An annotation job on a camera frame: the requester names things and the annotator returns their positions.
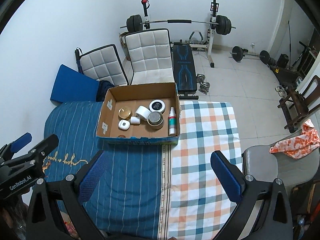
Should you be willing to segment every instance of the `white sneaker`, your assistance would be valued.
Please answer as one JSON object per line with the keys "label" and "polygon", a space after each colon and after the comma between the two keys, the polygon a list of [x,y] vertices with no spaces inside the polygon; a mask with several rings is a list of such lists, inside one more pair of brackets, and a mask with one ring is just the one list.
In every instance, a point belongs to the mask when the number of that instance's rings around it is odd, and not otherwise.
{"label": "white sneaker", "polygon": [[279,96],[282,98],[286,98],[287,97],[287,92],[285,90],[282,90],[279,92]]}
{"label": "white sneaker", "polygon": [[277,87],[275,87],[275,90],[276,90],[277,92],[280,92],[280,91],[283,91],[284,88],[283,88],[282,86],[277,86]]}

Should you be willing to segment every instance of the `wooden chair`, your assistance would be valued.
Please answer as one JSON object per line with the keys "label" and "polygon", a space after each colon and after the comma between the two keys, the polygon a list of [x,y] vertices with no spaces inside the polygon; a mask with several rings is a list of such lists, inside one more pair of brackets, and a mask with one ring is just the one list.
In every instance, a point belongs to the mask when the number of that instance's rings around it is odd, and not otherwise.
{"label": "wooden chair", "polygon": [[[313,82],[317,83],[317,87],[310,93],[310,95],[304,97]],[[285,129],[287,129],[289,126],[297,124],[298,122],[301,122],[306,116],[313,114],[319,109],[320,104],[311,110],[309,110],[309,106],[320,97],[320,78],[315,75],[302,94],[300,94],[298,91],[295,91],[293,88],[289,88],[287,92],[288,96],[285,99],[281,99],[279,101],[280,104],[278,105],[278,108],[282,108],[284,117],[287,120],[287,125],[284,127]],[[289,107],[289,109],[295,106],[297,110],[298,116],[293,119],[291,119],[289,110],[285,104],[286,101],[292,102],[292,105]]]}

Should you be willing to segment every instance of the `spray bottle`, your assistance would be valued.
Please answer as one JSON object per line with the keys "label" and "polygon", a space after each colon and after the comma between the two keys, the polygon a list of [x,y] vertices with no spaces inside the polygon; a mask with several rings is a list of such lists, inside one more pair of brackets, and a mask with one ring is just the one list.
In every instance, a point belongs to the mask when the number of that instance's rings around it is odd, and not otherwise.
{"label": "spray bottle", "polygon": [[171,107],[170,114],[168,118],[168,128],[169,128],[169,136],[177,135],[177,116],[174,111],[174,107]]}

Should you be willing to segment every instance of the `plaid tablecloth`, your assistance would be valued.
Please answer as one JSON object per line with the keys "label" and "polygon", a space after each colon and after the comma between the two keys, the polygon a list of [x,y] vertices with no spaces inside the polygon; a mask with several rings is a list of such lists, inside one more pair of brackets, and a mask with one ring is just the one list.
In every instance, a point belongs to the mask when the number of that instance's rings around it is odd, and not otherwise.
{"label": "plaid tablecloth", "polygon": [[163,157],[158,239],[212,239],[236,206],[210,166],[220,150],[242,170],[240,140],[231,104],[181,101],[180,140]]}

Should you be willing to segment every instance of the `open cardboard box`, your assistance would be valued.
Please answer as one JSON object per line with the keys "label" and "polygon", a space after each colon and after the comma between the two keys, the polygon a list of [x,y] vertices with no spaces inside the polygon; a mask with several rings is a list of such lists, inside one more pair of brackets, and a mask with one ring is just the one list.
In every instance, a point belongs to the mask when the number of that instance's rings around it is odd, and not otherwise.
{"label": "open cardboard box", "polygon": [[[139,125],[131,124],[127,131],[118,128],[119,110],[129,107],[132,116],[139,106],[149,109],[149,104],[160,99],[165,103],[163,112],[164,125],[154,130],[141,120]],[[169,136],[168,117],[171,107],[177,115],[177,136]],[[180,104],[175,83],[152,83],[110,88],[103,102],[97,126],[97,137],[105,139],[108,143],[118,144],[177,144],[180,135]]]}

